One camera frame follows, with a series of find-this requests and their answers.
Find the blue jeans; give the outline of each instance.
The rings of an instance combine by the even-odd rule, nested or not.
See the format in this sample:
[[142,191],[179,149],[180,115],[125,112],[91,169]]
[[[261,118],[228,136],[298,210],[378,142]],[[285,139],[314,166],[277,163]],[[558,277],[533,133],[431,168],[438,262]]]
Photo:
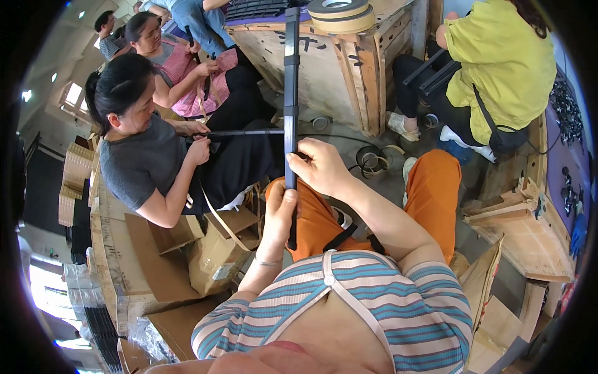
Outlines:
[[[181,30],[185,30],[185,26],[189,26],[193,38],[202,45],[202,49],[208,54],[215,53],[217,56],[226,48],[235,45],[235,42],[224,30],[222,10],[213,9],[206,12],[202,8],[202,0],[178,0],[172,5],[170,12],[172,19]],[[206,25],[222,38],[226,48],[216,41]]]

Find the orange pants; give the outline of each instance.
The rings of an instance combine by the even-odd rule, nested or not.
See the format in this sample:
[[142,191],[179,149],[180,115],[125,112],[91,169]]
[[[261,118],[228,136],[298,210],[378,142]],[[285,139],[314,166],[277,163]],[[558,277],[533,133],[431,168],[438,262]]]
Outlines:
[[[460,182],[457,159],[443,150],[432,150],[417,160],[405,187],[408,196],[405,212],[438,242],[447,264],[454,253]],[[302,180],[297,180],[297,187],[302,206],[301,218],[297,220],[297,250],[290,251],[293,261],[322,254],[324,246],[343,231],[332,216],[330,204],[318,192]],[[266,201],[269,196],[270,188],[266,190]],[[359,243],[352,237],[337,249],[373,251],[369,241]]]

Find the shirt button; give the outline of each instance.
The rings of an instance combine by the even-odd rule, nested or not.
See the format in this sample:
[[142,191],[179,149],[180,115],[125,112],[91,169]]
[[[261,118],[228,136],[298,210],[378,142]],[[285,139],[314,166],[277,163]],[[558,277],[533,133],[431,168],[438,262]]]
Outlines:
[[336,279],[334,279],[334,275],[327,275],[324,277],[325,285],[333,285],[334,282],[336,282]]

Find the bracelet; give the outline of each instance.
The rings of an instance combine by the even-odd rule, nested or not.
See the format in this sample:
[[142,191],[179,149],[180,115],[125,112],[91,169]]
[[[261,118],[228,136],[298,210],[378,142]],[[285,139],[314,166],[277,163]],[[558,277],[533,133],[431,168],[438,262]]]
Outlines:
[[280,265],[282,263],[282,259],[275,261],[275,262],[259,261],[257,256],[254,257],[254,261],[258,262],[260,265],[263,265],[263,266],[276,266],[276,265]]

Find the pink checkered apron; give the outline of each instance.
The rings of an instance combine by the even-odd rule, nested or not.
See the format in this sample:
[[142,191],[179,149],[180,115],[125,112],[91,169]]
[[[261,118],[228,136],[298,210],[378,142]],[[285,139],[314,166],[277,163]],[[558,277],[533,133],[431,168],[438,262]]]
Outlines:
[[[168,39],[162,39],[163,43],[174,47],[172,54],[164,65],[155,65],[168,75],[172,84],[178,84],[191,72],[197,63],[193,60],[191,54],[185,50],[185,46],[180,43],[172,42]],[[172,111],[183,117],[195,117],[203,115],[207,118],[207,113],[212,113],[224,102],[229,94],[226,84],[225,72],[234,68],[238,64],[237,51],[235,49],[227,50],[221,53],[217,58],[218,70],[212,72],[210,78],[210,92],[207,100],[203,100],[203,87],[205,78],[198,82],[197,89],[189,91],[172,106]]]

